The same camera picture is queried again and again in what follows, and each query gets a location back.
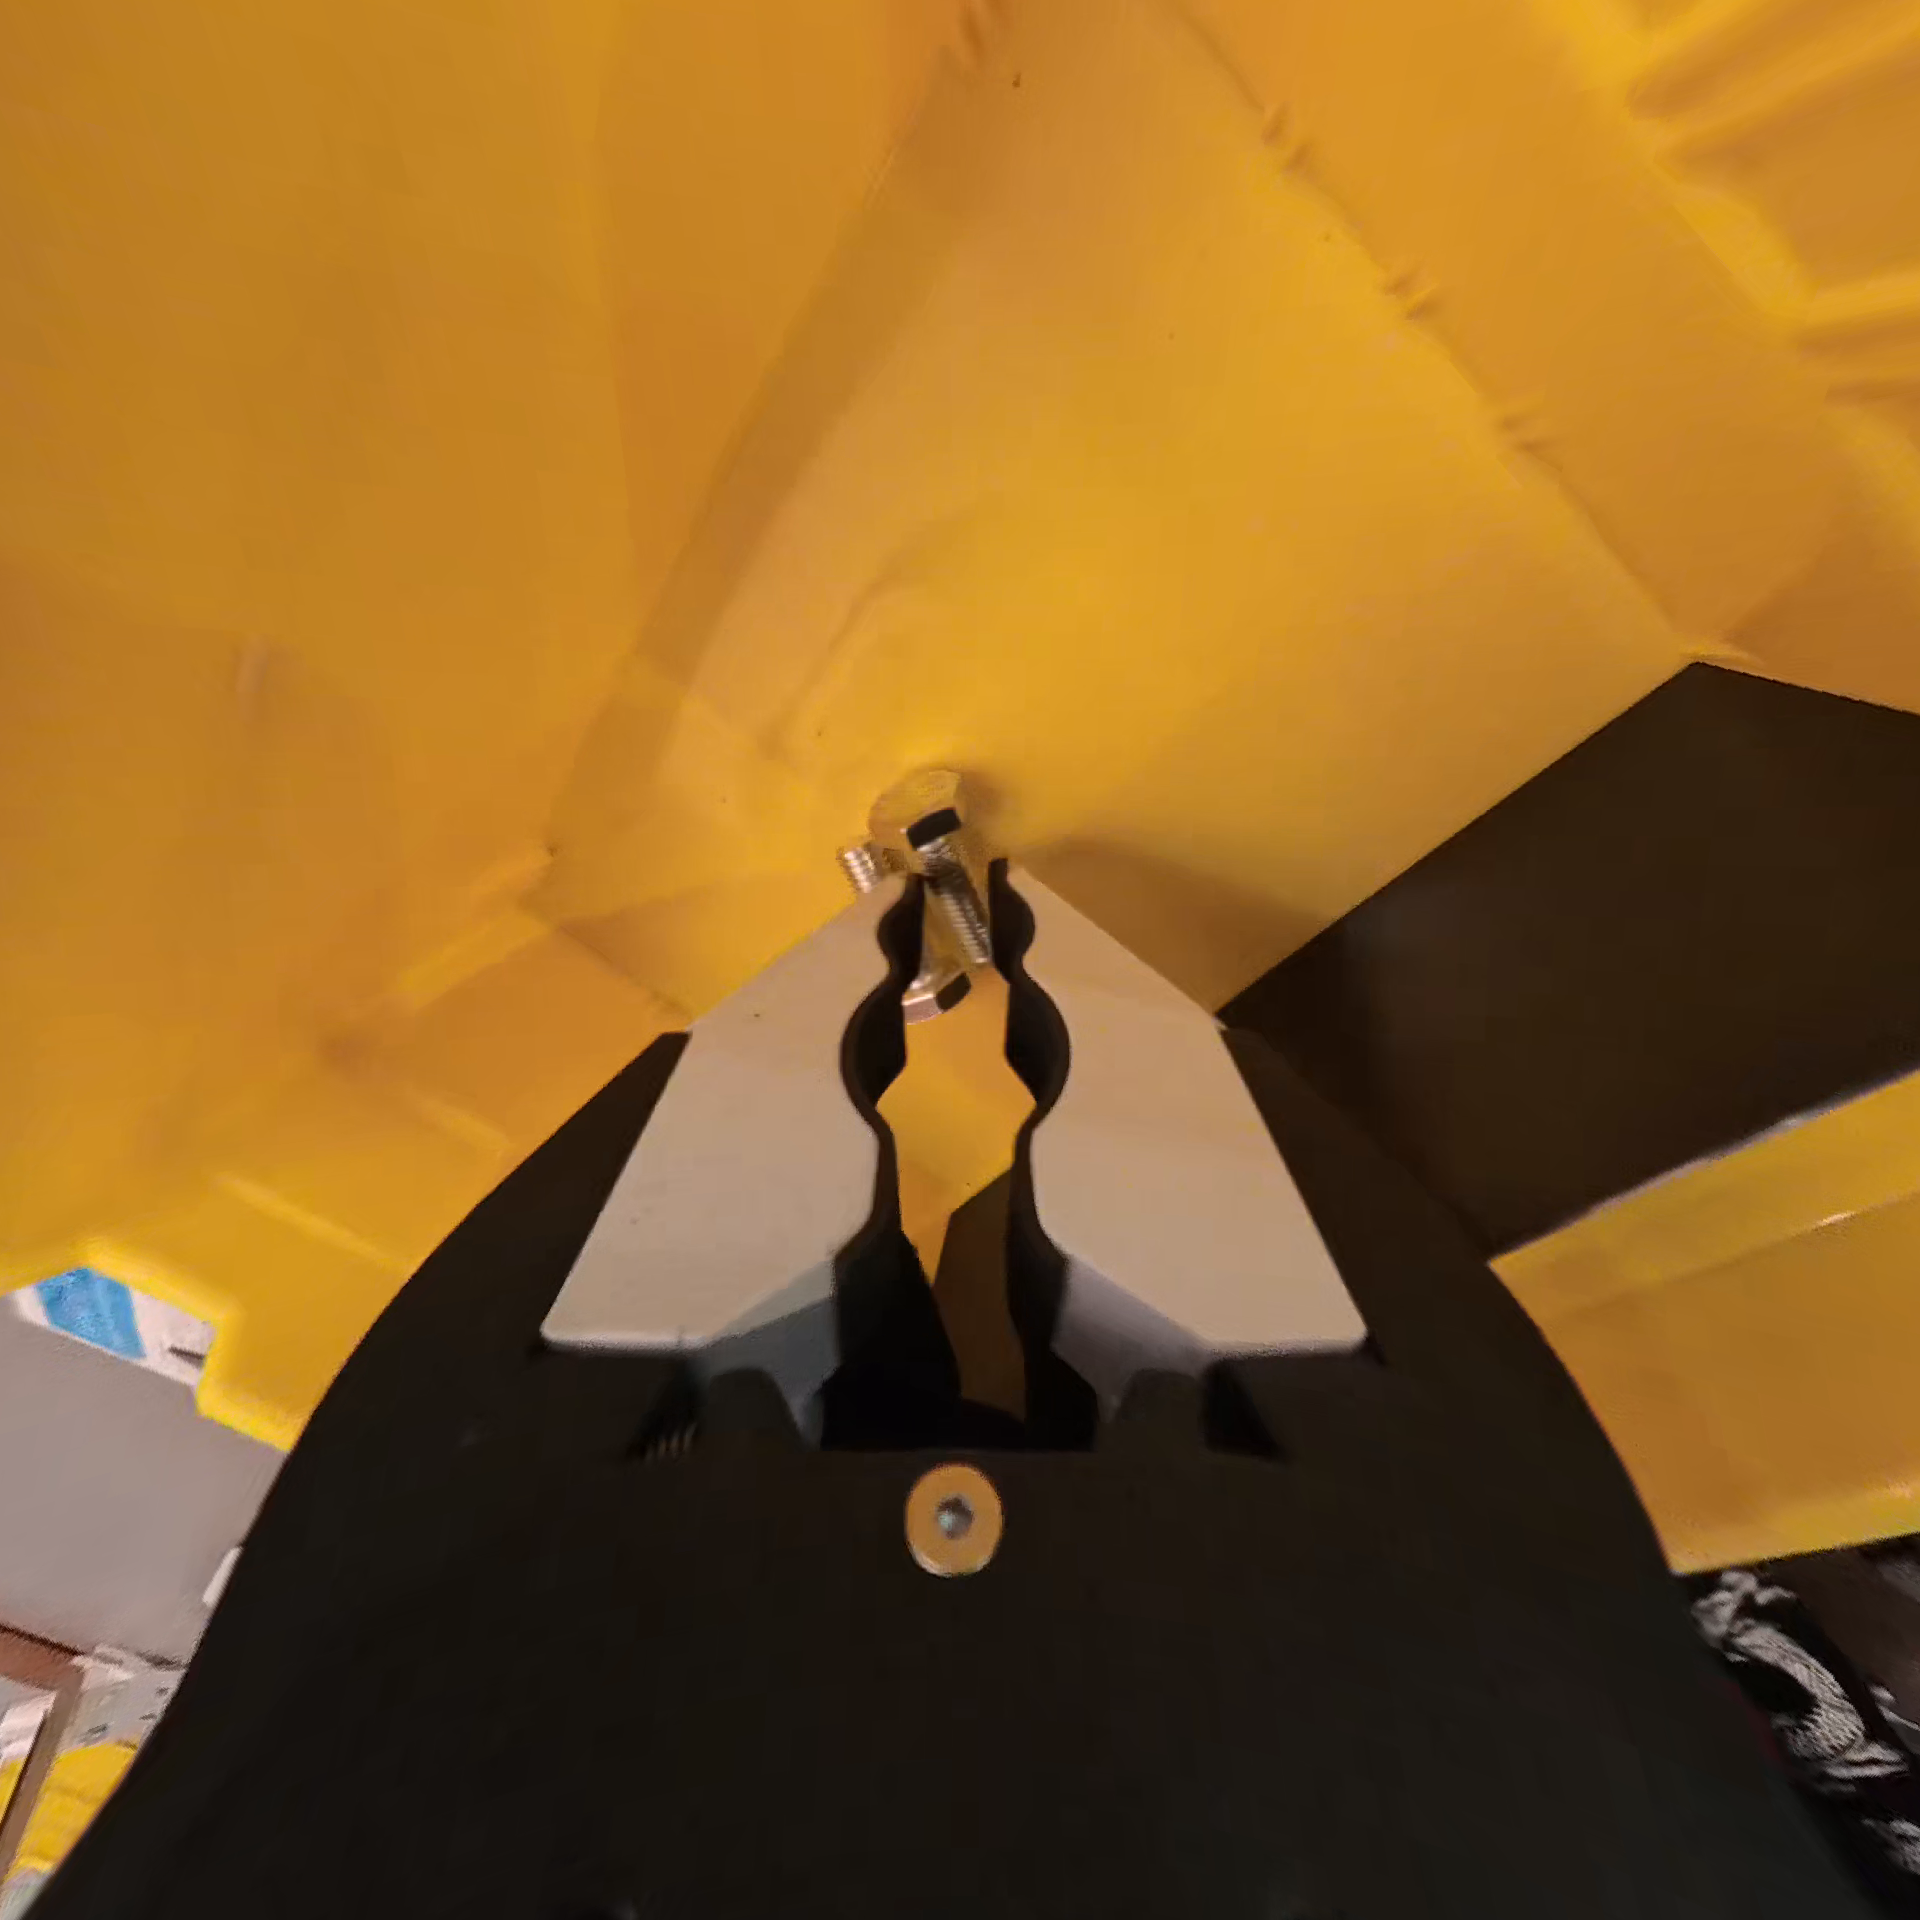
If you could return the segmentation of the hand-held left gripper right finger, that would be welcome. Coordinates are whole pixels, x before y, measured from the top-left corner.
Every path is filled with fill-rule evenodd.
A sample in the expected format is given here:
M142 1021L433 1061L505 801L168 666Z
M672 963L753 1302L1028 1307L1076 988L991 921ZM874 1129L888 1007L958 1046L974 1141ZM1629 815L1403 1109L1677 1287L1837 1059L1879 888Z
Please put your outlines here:
M1006 1059L1031 1097L1006 1302L1034 1439L1092 1444L1147 1375L1361 1352L1221 1021L1024 867L994 861L988 899Z

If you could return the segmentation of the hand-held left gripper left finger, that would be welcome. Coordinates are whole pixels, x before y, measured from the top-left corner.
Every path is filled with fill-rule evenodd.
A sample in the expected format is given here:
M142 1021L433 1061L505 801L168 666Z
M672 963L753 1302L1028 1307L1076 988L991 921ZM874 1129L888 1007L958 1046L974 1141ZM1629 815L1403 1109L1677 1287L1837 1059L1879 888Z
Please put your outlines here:
M544 1315L551 1349L764 1374L805 1434L834 1382L958 1390L877 1110L922 913L919 883L884 878L688 1027Z

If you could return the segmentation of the silver hex bolt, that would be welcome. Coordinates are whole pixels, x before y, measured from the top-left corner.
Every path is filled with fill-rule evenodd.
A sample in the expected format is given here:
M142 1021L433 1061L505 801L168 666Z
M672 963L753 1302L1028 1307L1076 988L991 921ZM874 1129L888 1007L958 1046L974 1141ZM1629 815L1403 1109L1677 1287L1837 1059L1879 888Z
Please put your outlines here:
M994 968L994 950L984 869L958 831L907 841L907 865L925 903L921 965L902 991L902 1016L912 1027L957 1011L976 977Z
M966 861L966 782L947 767L905 774L874 801L863 839L836 850L836 867L856 896L892 878L931 883Z

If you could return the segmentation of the yellow storage bin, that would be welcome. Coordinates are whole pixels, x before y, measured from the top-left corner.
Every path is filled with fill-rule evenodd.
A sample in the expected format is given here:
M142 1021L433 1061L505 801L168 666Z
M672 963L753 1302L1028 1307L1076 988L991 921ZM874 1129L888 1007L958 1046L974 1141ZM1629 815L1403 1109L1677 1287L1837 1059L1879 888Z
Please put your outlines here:
M926 765L1224 1005L1915 713L1915 4L5 4L5 1283L288 1444Z

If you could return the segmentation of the black bin divider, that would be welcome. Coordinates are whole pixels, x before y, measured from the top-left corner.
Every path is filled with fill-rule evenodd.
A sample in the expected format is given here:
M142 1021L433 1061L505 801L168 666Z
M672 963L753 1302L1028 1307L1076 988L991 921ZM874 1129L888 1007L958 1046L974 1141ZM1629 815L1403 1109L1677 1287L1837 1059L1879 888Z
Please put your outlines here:
M1219 1013L1514 1251L1915 1073L1915 713L1685 666Z

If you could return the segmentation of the white and blue leaflet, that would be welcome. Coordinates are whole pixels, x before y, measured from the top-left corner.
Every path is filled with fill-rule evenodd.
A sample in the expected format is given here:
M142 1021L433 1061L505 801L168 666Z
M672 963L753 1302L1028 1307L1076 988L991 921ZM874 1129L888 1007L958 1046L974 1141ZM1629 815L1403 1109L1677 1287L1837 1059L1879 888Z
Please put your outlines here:
M19 1287L6 1302L23 1325L84 1343L187 1393L199 1390L215 1340L209 1322L92 1267Z

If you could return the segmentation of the person's camouflage trousers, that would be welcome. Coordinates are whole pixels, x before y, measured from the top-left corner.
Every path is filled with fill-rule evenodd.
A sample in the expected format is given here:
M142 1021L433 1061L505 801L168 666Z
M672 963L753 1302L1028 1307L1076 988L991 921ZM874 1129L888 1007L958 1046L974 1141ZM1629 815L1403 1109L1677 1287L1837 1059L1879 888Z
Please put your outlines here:
M1837 1854L1885 1912L1915 1916L1915 1722L1765 1575L1682 1577L1682 1596Z

